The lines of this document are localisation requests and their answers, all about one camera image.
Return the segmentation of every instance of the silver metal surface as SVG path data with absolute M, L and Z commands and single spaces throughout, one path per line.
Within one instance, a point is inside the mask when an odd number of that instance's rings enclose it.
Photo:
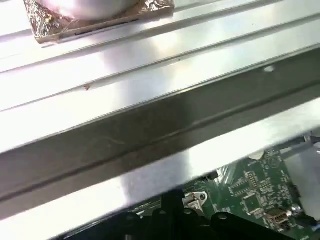
M 182 199 L 185 208 L 200 210 L 203 214 L 202 206 L 208 200 L 208 194 L 205 191 L 189 192 Z
M 81 20 L 111 18 L 135 5 L 138 0 L 36 0 L 48 9 Z
M 235 159 L 242 159 L 271 144 L 284 142 L 319 127 L 319 106 L 320 98 L 7 218 L 0 221 L 0 233 L 6 240 L 43 240 L 110 215 Z M 232 151 L 226 151 L 233 141 L 237 144 Z
M 320 220 L 320 155 L 318 148 L 309 146 L 285 160 L 292 182 L 301 194 L 305 213 Z
M 17 16 L 0 28 L 0 153 L 320 43 L 318 0 L 190 3 L 173 16 L 46 45 L 34 40 L 23 9 L 20 0 L 0 2 L 1 23 Z M 48 239 L 110 215 L 319 127 L 319 105 L 316 99 L 2 220 L 1 236 Z
M 317 0 L 224 0 L 45 47 L 0 36 L 20 49 L 0 52 L 0 153 L 315 48 L 319 13 Z

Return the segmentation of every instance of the metal bar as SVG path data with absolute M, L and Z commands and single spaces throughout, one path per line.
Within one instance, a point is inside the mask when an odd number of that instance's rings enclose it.
M 282 1 L 141 40 L 114 42 L 98 51 L 84 49 L 49 62 L 28 65 L 30 54 L 7 57 L 0 60 L 0 110 L 205 48 L 214 51 L 218 44 L 317 16 L 319 12 L 317 0 Z
M 2 220 L 1 235 L 6 240 L 49 239 L 142 202 L 271 144 L 319 127 L 319 105 L 320 98 Z M 226 151 L 235 141 L 232 150 Z
M 241 41 L 191 58 L 182 58 L 170 65 L 120 75 L 115 82 L 110 84 L 106 80 L 104 86 L 99 83 L 97 87 L 93 84 L 88 91 L 80 88 L 2 111 L 0 153 L 73 129 L 139 103 L 272 59 L 275 61 L 276 58 L 306 51 L 320 43 L 320 33 L 315 30 L 319 24 L 320 20 L 307 22 L 257 39 Z

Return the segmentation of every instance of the black plastic part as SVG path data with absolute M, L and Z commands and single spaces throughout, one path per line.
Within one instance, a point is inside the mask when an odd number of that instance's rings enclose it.
M 312 217 L 308 216 L 304 213 L 298 215 L 295 217 L 296 224 L 302 226 L 302 227 L 315 227 L 318 225 L 318 222 Z
M 290 240 L 276 231 L 227 212 L 211 220 L 184 208 L 180 190 L 161 196 L 161 208 L 152 216 L 125 212 L 100 223 L 79 229 L 58 240 Z
M 0 219 L 318 98 L 319 62 L 315 49 L 2 153 Z
M 301 198 L 301 194 L 299 192 L 299 189 L 296 185 L 293 184 L 293 182 L 288 182 L 287 187 L 289 189 L 290 195 L 295 201 L 300 202 L 299 198 Z
M 211 218 L 211 226 L 218 232 L 220 239 L 225 240 L 292 240 L 292 238 L 288 236 L 228 212 L 219 212 L 213 215 Z
M 215 180 L 215 179 L 217 179 L 218 177 L 219 177 L 218 172 L 217 172 L 217 171 L 213 171 L 213 172 L 211 172 L 210 174 L 201 177 L 200 180 L 203 180 L 203 181 Z

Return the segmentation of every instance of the electronic component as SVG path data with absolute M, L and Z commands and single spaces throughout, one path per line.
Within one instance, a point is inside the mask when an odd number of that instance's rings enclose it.
M 256 187 L 258 187 L 258 180 L 253 171 L 246 172 L 245 177 L 248 179 L 252 188 L 255 189 Z
M 232 185 L 230 192 L 235 196 L 240 196 L 247 193 L 250 190 L 250 185 L 247 180 L 240 179 L 237 183 Z
M 287 211 L 284 211 L 280 208 L 273 208 L 267 211 L 264 215 L 267 219 L 271 220 L 274 224 L 278 226 L 289 220 L 287 216 Z
M 255 212 L 259 211 L 260 208 L 260 203 L 259 200 L 256 196 L 256 194 L 251 194 L 249 196 L 246 196 L 243 198 L 244 204 L 247 207 L 247 212 L 251 215 L 254 214 Z

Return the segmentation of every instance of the screw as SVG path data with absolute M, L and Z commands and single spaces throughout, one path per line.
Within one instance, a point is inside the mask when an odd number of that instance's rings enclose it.
M 219 214 L 219 215 L 218 215 L 218 218 L 221 219 L 221 220 L 226 220 L 226 219 L 227 219 L 227 216 L 224 215 L 224 214 Z
M 264 68 L 264 71 L 265 71 L 266 73 L 271 73 L 271 72 L 273 72 L 274 70 L 275 70 L 275 67 L 272 66 L 272 65 L 267 66 L 267 67 Z
M 185 209 L 184 211 L 183 211 L 185 214 L 192 214 L 192 210 L 191 209 Z

